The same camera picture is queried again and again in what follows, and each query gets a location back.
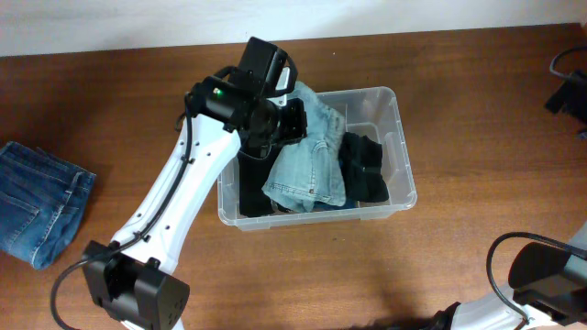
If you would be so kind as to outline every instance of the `white backdrop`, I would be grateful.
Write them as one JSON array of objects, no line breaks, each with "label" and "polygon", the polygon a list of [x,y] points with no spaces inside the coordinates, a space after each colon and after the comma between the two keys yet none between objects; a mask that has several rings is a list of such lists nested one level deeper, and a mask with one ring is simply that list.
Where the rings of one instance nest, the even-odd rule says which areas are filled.
[{"label": "white backdrop", "polygon": [[587,21],[587,0],[3,0],[0,56]]}]

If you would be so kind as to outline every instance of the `wood grain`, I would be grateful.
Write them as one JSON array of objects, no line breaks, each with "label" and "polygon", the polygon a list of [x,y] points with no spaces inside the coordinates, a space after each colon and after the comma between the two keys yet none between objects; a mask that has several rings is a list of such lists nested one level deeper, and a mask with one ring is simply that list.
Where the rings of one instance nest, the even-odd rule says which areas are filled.
[{"label": "wood grain", "polygon": [[[240,232],[209,193],[175,276],[191,285],[188,329],[328,329],[428,317],[491,289],[485,255],[504,232],[568,240],[587,214],[582,125],[543,108],[560,81],[551,58],[584,43],[560,25],[278,42],[316,91],[389,86],[398,95],[418,201],[381,221]],[[0,59],[0,143],[42,147],[95,172],[83,224],[49,269],[0,256],[5,329],[56,329],[50,286],[91,240],[106,243],[169,157],[183,93],[237,63],[242,44]],[[584,67],[579,56],[562,70]],[[505,281],[526,242],[494,261]],[[62,316],[118,329],[94,307],[81,272]]]}]

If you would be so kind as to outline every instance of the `black cloth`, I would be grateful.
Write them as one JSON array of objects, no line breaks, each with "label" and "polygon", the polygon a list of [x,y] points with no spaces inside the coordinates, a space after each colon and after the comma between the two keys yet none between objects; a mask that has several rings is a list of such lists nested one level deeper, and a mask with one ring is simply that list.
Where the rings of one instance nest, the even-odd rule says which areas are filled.
[{"label": "black cloth", "polygon": [[248,217],[272,215],[271,199],[261,189],[269,177],[273,163],[282,149],[273,147],[267,157],[262,157],[258,152],[251,150],[239,152],[239,201],[240,213]]},{"label": "black cloth", "polygon": [[382,176],[382,145],[368,137],[345,133],[338,158],[342,165],[347,198],[355,201],[380,203],[389,200]]}]

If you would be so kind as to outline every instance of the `plastic bin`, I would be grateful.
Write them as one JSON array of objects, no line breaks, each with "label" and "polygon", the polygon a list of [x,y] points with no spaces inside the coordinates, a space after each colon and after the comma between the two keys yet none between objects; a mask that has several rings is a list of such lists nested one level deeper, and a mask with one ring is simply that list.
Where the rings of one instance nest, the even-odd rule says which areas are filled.
[{"label": "plastic bin", "polygon": [[238,161],[234,158],[218,177],[218,216],[223,223],[241,230],[256,230],[351,219],[381,219],[414,206],[417,194],[395,93],[387,87],[375,87],[319,93],[318,96],[347,118],[348,132],[366,135],[382,144],[382,176],[390,199],[384,203],[359,203],[358,208],[348,210],[277,213],[249,218],[238,211]]}]

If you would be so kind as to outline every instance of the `dark blue jeans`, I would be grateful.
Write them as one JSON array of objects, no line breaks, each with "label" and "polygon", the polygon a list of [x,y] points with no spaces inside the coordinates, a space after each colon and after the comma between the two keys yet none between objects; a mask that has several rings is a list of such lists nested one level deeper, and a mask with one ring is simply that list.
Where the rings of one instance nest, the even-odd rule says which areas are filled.
[{"label": "dark blue jeans", "polygon": [[16,142],[0,149],[0,248],[36,270],[72,242],[95,174]]}]

